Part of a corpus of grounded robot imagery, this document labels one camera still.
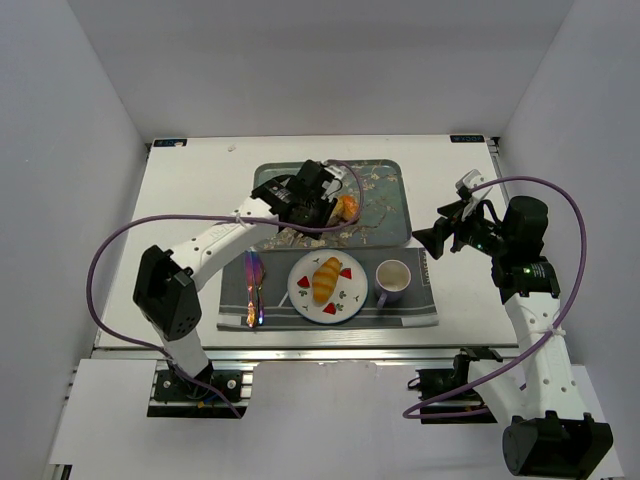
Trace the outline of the striped yellow croissant roll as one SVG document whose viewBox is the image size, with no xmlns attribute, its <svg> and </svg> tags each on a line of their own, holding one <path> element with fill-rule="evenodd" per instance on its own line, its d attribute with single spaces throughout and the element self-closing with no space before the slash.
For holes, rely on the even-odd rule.
<svg viewBox="0 0 640 480">
<path fill-rule="evenodd" d="M 328 302 L 335 290 L 341 269 L 341 261 L 337 257 L 330 257 L 314 272 L 312 290 L 316 304 L 323 305 Z"/>
</svg>

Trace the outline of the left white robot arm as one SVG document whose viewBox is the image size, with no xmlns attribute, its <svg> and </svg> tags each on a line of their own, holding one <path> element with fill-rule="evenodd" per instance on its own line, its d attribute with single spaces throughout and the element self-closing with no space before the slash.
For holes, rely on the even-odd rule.
<svg viewBox="0 0 640 480">
<path fill-rule="evenodd" d="M 144 251 L 133 301 L 159 335 L 169 369 L 189 398 L 228 391 L 196 331 L 200 291 L 231 261 L 285 228 L 311 237 L 328 230 L 338 203 L 332 189 L 344 175 L 332 162 L 308 160 L 297 173 L 255 187 L 230 216 L 215 217 L 201 234 L 166 250 L 153 245 Z"/>
</svg>

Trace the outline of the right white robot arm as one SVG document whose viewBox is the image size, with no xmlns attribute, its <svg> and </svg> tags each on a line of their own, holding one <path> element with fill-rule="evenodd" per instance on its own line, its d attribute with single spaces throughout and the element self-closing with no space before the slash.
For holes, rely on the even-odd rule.
<svg viewBox="0 0 640 480">
<path fill-rule="evenodd" d="M 524 372 L 523 387 L 507 375 L 508 364 L 489 348 L 466 349 L 454 359 L 453 395 L 476 392 L 503 426 L 502 452 L 514 476 L 587 479 L 613 445 L 610 426 L 598 422 L 577 387 L 559 323 L 560 288 L 542 256 L 548 207 L 516 196 L 498 219 L 488 200 L 472 197 L 438 210 L 429 229 L 414 232 L 435 258 L 469 246 L 492 260 L 491 276 L 517 336 L 512 361 Z"/>
</svg>

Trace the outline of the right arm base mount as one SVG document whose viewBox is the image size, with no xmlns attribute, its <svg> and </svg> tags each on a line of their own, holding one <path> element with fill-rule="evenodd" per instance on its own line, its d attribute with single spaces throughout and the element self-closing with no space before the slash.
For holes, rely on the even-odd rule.
<svg viewBox="0 0 640 480">
<path fill-rule="evenodd" d="M 503 358 L 489 347 L 463 347 L 451 367 L 419 369 L 416 377 L 407 383 L 407 389 L 419 394 L 420 404 L 432 397 L 437 401 L 411 409 L 404 417 L 419 419 L 423 425 L 495 424 L 496 419 L 475 390 L 449 394 L 468 383 L 469 367 L 479 361 L 496 361 L 501 365 Z"/>
</svg>

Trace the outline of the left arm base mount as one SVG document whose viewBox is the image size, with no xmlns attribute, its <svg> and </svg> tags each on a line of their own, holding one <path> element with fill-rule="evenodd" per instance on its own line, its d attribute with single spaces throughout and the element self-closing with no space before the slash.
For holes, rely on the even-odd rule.
<svg viewBox="0 0 640 480">
<path fill-rule="evenodd" d="M 195 385 L 177 375 L 169 366 L 158 366 L 154 374 L 147 416 L 174 419 L 238 419 L 247 410 L 251 394 L 252 374 L 248 371 L 214 370 L 203 377 L 233 405 L 229 405 L 209 388 Z"/>
</svg>

